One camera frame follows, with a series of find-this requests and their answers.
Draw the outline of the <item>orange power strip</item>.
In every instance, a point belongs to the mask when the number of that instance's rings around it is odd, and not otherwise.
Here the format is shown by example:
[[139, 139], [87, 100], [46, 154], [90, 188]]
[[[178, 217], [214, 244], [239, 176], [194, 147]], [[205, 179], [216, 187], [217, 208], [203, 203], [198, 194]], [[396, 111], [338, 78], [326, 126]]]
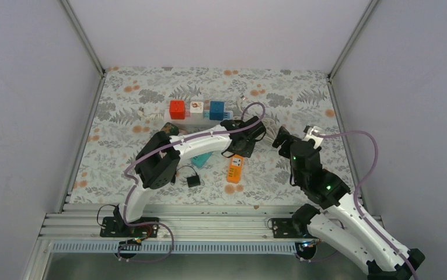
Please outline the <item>orange power strip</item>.
[[229, 162], [226, 180], [229, 183], [239, 183], [242, 176], [242, 169], [244, 164], [244, 157], [233, 155]]

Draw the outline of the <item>blue cube socket adapter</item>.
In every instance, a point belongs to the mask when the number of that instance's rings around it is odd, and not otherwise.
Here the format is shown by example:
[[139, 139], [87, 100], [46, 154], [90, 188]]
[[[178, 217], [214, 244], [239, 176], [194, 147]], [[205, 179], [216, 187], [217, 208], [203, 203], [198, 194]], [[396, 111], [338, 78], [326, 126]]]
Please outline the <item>blue cube socket adapter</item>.
[[222, 121], [224, 119], [225, 103], [223, 101], [210, 101], [209, 119]]

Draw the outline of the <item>white multicolour power strip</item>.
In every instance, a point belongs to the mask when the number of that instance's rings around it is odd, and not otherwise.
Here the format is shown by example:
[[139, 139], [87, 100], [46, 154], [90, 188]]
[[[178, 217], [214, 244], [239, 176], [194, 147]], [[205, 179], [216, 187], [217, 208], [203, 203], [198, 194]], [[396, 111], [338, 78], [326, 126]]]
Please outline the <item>white multicolour power strip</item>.
[[210, 120], [209, 110], [204, 110], [203, 115], [193, 117], [189, 109], [186, 110], [185, 118], [183, 120], [174, 120], [170, 116], [169, 109], [166, 109], [163, 116], [164, 122], [171, 123], [183, 130], [193, 128], [201, 128], [203, 130], [209, 129], [220, 124], [221, 120]]

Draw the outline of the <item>teal power strip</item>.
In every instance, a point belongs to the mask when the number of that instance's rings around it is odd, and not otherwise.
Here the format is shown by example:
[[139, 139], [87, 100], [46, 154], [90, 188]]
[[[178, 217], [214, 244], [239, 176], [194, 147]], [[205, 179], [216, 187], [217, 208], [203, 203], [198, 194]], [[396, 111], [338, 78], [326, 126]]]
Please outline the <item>teal power strip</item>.
[[196, 168], [201, 169], [206, 164], [208, 159], [211, 157], [212, 152], [204, 153], [191, 158], [191, 164]]

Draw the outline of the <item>white cube socket adapter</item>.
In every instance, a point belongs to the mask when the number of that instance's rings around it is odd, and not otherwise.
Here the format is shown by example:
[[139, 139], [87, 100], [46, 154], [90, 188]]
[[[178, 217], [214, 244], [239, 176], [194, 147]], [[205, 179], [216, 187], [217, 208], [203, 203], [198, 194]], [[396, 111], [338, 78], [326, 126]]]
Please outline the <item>white cube socket adapter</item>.
[[204, 102], [191, 101], [190, 102], [190, 117], [195, 120], [202, 120], [204, 118]]

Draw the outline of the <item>red cube socket adapter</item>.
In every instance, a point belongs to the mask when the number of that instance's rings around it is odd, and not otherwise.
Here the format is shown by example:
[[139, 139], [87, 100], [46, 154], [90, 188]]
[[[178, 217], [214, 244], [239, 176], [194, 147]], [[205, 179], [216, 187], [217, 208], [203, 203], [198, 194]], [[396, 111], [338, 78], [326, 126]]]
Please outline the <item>red cube socket adapter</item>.
[[184, 120], [186, 118], [184, 100], [171, 100], [169, 103], [169, 115], [172, 120]]

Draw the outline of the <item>dark green cube adapter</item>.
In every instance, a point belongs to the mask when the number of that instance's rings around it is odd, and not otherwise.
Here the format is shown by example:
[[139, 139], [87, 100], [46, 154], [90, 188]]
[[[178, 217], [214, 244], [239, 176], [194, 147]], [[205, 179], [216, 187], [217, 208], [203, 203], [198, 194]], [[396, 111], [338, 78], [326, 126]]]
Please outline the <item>dark green cube adapter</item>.
[[170, 122], [166, 122], [160, 130], [163, 131], [168, 136], [174, 136], [180, 133], [178, 126]]

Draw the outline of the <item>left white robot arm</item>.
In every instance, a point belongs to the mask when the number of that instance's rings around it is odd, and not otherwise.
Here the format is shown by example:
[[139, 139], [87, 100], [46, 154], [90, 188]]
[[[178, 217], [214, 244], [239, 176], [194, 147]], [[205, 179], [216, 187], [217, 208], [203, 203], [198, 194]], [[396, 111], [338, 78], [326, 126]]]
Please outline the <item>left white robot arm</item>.
[[138, 230], [138, 219], [150, 197], [171, 182], [180, 162], [210, 152], [249, 158], [266, 131], [259, 118], [253, 117], [246, 122], [224, 120], [212, 128], [187, 135], [157, 132], [124, 171], [134, 186], [119, 206], [115, 228], [123, 236], [131, 236]]

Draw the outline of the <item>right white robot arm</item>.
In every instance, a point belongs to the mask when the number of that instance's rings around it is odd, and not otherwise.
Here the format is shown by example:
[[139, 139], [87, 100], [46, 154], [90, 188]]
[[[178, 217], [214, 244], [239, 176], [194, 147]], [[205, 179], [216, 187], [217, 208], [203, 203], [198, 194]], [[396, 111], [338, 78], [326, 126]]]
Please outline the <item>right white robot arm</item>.
[[326, 242], [349, 258], [368, 279], [417, 279], [416, 270], [425, 260], [417, 248], [408, 248], [391, 236], [359, 204], [358, 190], [320, 162], [318, 127], [308, 127], [303, 138], [280, 127], [272, 144], [289, 160], [289, 183], [299, 187], [310, 204], [292, 214], [292, 230]]

